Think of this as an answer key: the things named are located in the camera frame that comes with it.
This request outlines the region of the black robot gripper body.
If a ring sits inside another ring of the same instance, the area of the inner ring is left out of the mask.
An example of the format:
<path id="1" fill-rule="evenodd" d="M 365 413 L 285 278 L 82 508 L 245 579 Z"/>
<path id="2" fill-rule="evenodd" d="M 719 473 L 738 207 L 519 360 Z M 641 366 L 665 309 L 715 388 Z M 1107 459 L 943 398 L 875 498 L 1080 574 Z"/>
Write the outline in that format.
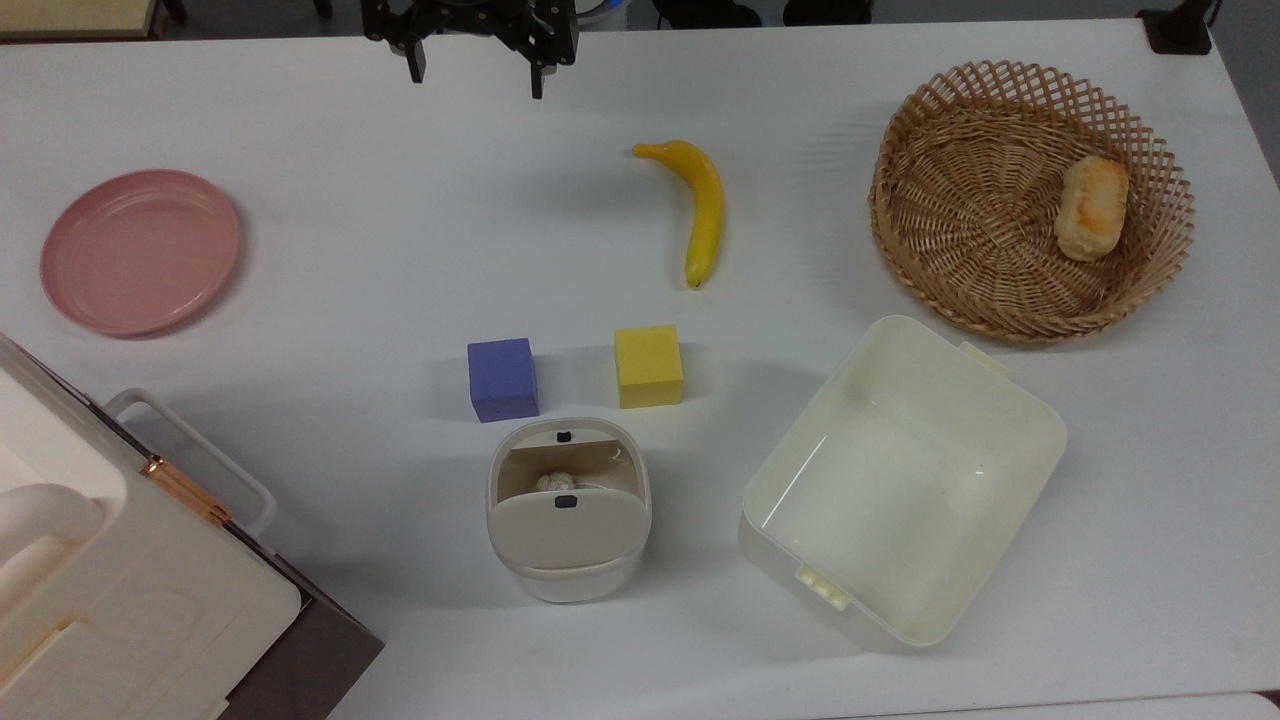
<path id="1" fill-rule="evenodd" d="M 579 23 L 571 1 L 364 1 L 364 33 L 404 58 L 404 41 L 442 32 L 498 38 L 529 63 L 572 65 Z"/>

